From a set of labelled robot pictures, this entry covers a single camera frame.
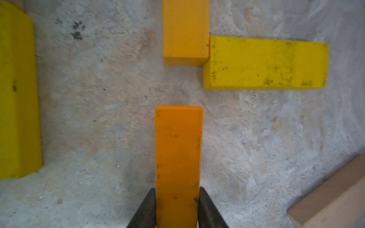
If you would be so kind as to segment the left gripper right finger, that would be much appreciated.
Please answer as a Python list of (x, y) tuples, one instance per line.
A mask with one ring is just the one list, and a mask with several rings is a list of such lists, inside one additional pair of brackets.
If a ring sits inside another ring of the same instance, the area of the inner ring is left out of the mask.
[(205, 188), (200, 187), (198, 202), (199, 228), (229, 228)]

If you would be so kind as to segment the yellow block bottom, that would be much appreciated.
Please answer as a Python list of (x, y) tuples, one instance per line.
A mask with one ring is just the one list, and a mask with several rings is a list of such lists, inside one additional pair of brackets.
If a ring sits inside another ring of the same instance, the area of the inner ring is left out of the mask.
[(33, 23), (1, 1), (1, 179), (22, 178), (41, 167)]

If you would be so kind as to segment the yellow block pair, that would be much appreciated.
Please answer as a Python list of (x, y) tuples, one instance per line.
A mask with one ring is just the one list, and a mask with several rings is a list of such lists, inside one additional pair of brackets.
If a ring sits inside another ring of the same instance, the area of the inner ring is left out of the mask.
[(330, 46), (285, 40), (210, 38), (206, 90), (311, 90), (327, 82)]

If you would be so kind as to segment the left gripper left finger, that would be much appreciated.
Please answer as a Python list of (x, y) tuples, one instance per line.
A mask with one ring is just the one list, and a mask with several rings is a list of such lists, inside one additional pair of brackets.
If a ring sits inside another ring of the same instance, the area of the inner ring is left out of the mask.
[(138, 210), (127, 225), (127, 228), (155, 228), (156, 227), (156, 189), (147, 193)]

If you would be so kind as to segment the orange block small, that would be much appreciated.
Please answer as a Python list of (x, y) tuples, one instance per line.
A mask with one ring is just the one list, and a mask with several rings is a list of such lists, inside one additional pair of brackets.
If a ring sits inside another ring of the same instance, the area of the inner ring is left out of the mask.
[(163, 63), (202, 66), (209, 59), (208, 0), (163, 0)]

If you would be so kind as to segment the natural wood block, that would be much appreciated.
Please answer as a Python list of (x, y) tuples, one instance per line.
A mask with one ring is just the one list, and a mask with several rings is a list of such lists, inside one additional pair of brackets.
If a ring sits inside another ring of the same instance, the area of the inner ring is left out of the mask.
[(357, 156), (287, 211), (296, 228), (349, 228), (365, 215), (365, 156)]

